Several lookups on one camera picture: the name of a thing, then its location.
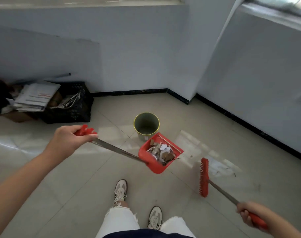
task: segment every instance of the broom bristles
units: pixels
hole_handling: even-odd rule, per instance
[[[209,160],[202,158],[201,159],[201,169],[200,169],[200,186],[199,192],[200,195],[206,198],[208,196],[208,185],[209,185]]]

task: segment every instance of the white sneaker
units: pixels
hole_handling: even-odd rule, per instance
[[[120,180],[115,186],[114,204],[117,201],[124,201],[126,198],[126,192],[127,192],[127,182],[126,180]]]
[[[159,230],[162,225],[163,214],[158,206],[154,206],[150,212],[147,228]]]

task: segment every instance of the hand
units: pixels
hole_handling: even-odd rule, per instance
[[[264,220],[264,218],[266,219],[269,215],[271,215],[273,213],[267,207],[257,204],[257,203],[254,203],[254,202],[239,203],[237,205],[237,212],[240,213],[243,222],[253,228],[258,228],[258,227],[254,226],[252,219],[249,216],[250,212],[259,216],[262,220]],[[268,233],[268,230],[264,230],[262,228],[259,228],[259,229],[263,232]]]
[[[81,125],[62,126],[57,128],[53,138],[43,151],[48,157],[53,158],[56,165],[72,155],[81,145],[97,138],[97,134],[76,136],[73,133],[81,128]]]

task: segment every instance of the white ripped jeans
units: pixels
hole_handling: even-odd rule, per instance
[[[103,223],[96,238],[102,238],[107,234],[140,229],[135,215],[127,207],[117,206],[109,210],[105,215]],[[184,236],[194,237],[194,234],[189,230],[185,221],[181,217],[172,217],[167,220],[160,229],[166,234],[178,233]]]

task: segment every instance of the red handle grip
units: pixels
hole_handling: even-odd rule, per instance
[[[97,132],[94,132],[93,128],[88,128],[88,125],[84,124],[82,125],[81,129],[76,131],[74,135],[76,136],[84,136],[84,135],[90,135],[90,134],[97,134]]]
[[[268,230],[268,226],[260,217],[255,215],[254,213],[249,212],[249,216],[251,217],[252,223],[256,228],[262,228],[263,230]]]

